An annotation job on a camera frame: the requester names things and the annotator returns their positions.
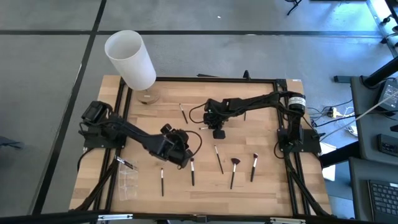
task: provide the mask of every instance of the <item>wooden tabletop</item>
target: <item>wooden tabletop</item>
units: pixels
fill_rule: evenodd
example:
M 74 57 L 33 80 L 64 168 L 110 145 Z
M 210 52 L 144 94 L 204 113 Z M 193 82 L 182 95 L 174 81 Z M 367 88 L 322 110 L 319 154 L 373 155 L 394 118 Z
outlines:
M 114 105 L 119 81 L 119 76 L 104 76 L 98 100 Z M 287 86 L 290 91 L 303 93 L 300 80 L 287 80 Z M 208 98 L 221 101 L 223 98 L 259 96 L 272 92 L 271 84 L 155 82 L 153 88 L 160 91 L 160 99 L 152 105 L 141 104 L 133 93 L 128 121 L 149 134 L 160 133 L 160 128 L 166 123 L 173 128 L 198 132 L 203 138 L 203 145 L 195 156 L 195 186 L 191 184 L 189 165 L 178 170 L 175 164 L 150 156 L 140 143 L 127 139 L 121 157 L 137 162 L 139 168 L 137 195 L 132 200 L 121 200 L 116 181 L 112 212 L 292 215 L 285 164 L 273 153 L 278 129 L 276 109 L 248 111 L 245 121 L 243 116 L 231 118 L 223 128 L 226 138 L 213 139 L 212 130 L 198 130 L 199 127 L 204 127 L 203 124 L 194 124 L 189 119 L 186 124 L 178 105 L 182 104 L 188 116 L 191 108 L 203 104 Z M 126 92 L 125 90 L 121 105 L 124 105 Z M 203 108 L 192 113 L 192 118 L 196 121 L 201 121 L 202 116 Z M 199 140 L 194 134 L 189 134 L 188 144 L 194 151 L 198 147 Z M 214 145 L 218 147 L 224 174 L 220 171 Z M 259 158 L 254 182 L 250 182 L 253 153 L 259 154 Z M 103 155 L 104 149 L 94 149 L 82 160 L 70 208 L 79 206 L 96 185 Z M 330 212 L 319 161 L 312 154 L 300 155 L 307 188 L 323 209 Z M 241 163 L 236 168 L 234 187 L 230 190 L 232 157 L 239 158 Z M 161 168 L 164 169 L 164 197 L 161 195 Z M 104 207 L 107 188 L 106 185 L 101 208 Z M 298 210 L 303 213 L 301 195 L 297 186 L 295 192 Z

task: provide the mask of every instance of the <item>white cable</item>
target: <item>white cable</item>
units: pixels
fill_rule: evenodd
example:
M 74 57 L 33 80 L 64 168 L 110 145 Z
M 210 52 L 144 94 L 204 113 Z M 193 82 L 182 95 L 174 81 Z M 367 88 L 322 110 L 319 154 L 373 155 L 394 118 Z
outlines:
M 367 114 L 368 114 L 370 111 L 372 111 L 374 108 L 378 107 L 380 104 L 382 104 L 382 103 L 384 103 L 385 101 L 389 100 L 390 98 L 392 98 L 392 97 L 395 96 L 396 94 L 398 94 L 398 91 L 396 91 L 395 93 L 393 93 L 391 96 L 387 97 L 386 99 L 380 101 L 378 104 L 372 106 L 372 107 L 371 107 L 370 109 L 368 109 L 365 113 L 361 114 L 361 116 L 357 117 L 354 121 L 352 121 L 352 122 L 350 122 L 350 123 L 344 125 L 343 127 L 338 128 L 338 129 L 332 131 L 331 133 L 327 134 L 327 135 L 326 135 L 325 137 L 323 137 L 320 141 L 323 141 L 325 138 L 331 136 L 331 135 L 334 134 L 335 132 L 337 132 L 337 131 L 339 131 L 339 130 L 345 128 L 345 127 L 347 127 L 348 125 L 354 123 L 355 121 L 361 119 L 363 116 L 367 115 Z
M 352 113 L 350 113 L 350 114 L 347 114 L 347 112 L 348 112 L 349 109 L 354 109 L 354 108 L 353 108 L 352 106 L 347 107 L 346 110 L 344 111 L 344 114 L 342 114 L 341 117 L 345 118 L 345 117 L 354 115 L 354 112 L 352 112 Z M 342 127 L 342 125 L 343 125 L 343 126 L 347 125 L 347 122 L 346 122 L 345 119 L 342 119 L 342 120 L 336 121 L 336 124 L 337 124 L 339 127 Z M 352 129 L 350 129 L 349 127 L 345 126 L 345 130 L 347 130 L 347 131 L 348 131 L 350 134 L 352 134 L 353 136 L 358 137 L 358 135 L 357 135 Z

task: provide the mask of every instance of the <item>desk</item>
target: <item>desk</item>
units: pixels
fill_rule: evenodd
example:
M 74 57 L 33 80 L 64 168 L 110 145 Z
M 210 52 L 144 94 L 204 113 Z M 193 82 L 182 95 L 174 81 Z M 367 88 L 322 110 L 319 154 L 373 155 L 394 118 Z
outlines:
M 362 114 L 374 106 L 377 92 L 366 88 L 359 77 L 351 78 L 355 114 Z M 398 165 L 398 157 L 390 156 L 377 149 L 377 135 L 386 134 L 398 138 L 398 133 L 390 131 L 390 127 L 398 124 L 382 114 L 369 114 L 356 121 L 358 141 L 320 157 L 324 167 L 347 161 L 349 157 L 358 157 L 376 162 Z
M 391 182 L 398 180 L 397 166 L 357 158 L 349 159 L 349 172 L 353 188 L 355 219 L 372 221 L 371 201 L 367 180 Z
M 98 100 L 114 105 L 119 81 L 119 76 L 104 76 Z M 142 105 L 133 93 L 128 121 L 151 134 L 159 133 L 160 128 L 166 123 L 174 128 L 198 131 L 203 138 L 203 145 L 195 156 L 195 186 L 191 186 L 189 168 L 177 170 L 176 165 L 150 156 L 138 142 L 128 139 L 121 157 L 137 161 L 137 197 L 134 200 L 119 200 L 116 184 L 111 212 L 292 215 L 285 165 L 283 160 L 277 159 L 273 153 L 278 128 L 278 117 L 274 108 L 248 111 L 246 121 L 243 120 L 243 116 L 230 119 L 224 128 L 226 139 L 219 140 L 213 139 L 211 130 L 199 131 L 198 128 L 203 127 L 203 124 L 193 124 L 191 121 L 186 124 L 178 106 L 181 103 L 188 115 L 191 108 L 204 103 L 208 98 L 221 100 L 268 94 L 273 91 L 271 84 L 157 81 L 153 88 L 160 91 L 160 99 L 152 105 Z M 299 80 L 287 80 L 287 88 L 290 91 L 303 92 Z M 121 105 L 124 105 L 126 92 L 125 90 Z M 192 118 L 197 121 L 201 120 L 202 116 L 202 108 L 192 113 Z M 188 144 L 194 150 L 198 146 L 198 139 L 192 135 Z M 214 144 L 218 146 L 224 175 L 220 172 Z M 250 182 L 254 152 L 259 154 L 259 160 L 254 182 Z M 79 206 L 97 183 L 103 155 L 103 149 L 94 149 L 83 158 L 70 208 Z M 313 154 L 300 155 L 307 188 L 323 209 L 330 213 L 320 163 Z M 232 157 L 240 158 L 241 163 L 236 170 L 234 188 L 230 190 Z M 161 196 L 160 189 L 161 167 L 164 168 L 164 197 Z M 100 208 L 104 208 L 106 189 L 107 186 L 104 188 Z M 302 213 L 298 188 L 295 193 L 298 210 Z

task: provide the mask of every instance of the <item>brush handle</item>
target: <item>brush handle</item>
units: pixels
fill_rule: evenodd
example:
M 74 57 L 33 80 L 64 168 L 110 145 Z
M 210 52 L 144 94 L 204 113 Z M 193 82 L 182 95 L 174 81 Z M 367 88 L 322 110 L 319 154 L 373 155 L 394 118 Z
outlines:
M 192 186 L 195 186 L 195 171 L 191 171 L 191 177 L 192 177 Z
M 163 183 L 163 178 L 162 178 L 162 197 L 164 196 L 164 183 Z
M 256 171 L 256 167 L 251 168 L 250 182 L 253 182 L 254 179 L 254 171 Z
M 233 185 L 233 183 L 234 183 L 234 176 L 235 176 L 235 172 L 232 172 L 231 188 L 230 188 L 230 189 L 232 189 L 232 185 Z
M 218 164 L 220 165 L 220 168 L 221 168 L 221 173 L 224 174 L 223 166 L 221 165 L 221 160 L 220 160 L 220 156 L 218 155 L 218 153 L 217 153 L 217 159 L 218 159 Z
M 185 116 L 184 111 L 182 111 L 182 115 L 184 116 L 185 122 L 188 124 L 188 120 L 187 120 L 187 117 Z

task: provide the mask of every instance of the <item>black clamp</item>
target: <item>black clamp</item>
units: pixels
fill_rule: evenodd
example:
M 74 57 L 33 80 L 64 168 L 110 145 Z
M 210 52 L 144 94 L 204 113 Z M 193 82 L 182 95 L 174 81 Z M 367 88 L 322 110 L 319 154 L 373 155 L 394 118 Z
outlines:
M 287 82 L 286 79 L 276 79 L 275 80 L 276 84 L 278 84 L 280 87 L 282 87 L 283 90 L 287 90 Z
M 206 215 L 196 215 L 197 223 L 207 223 L 207 216 Z
M 251 80 L 249 71 L 247 70 L 244 71 L 243 78 L 245 78 L 247 81 Z

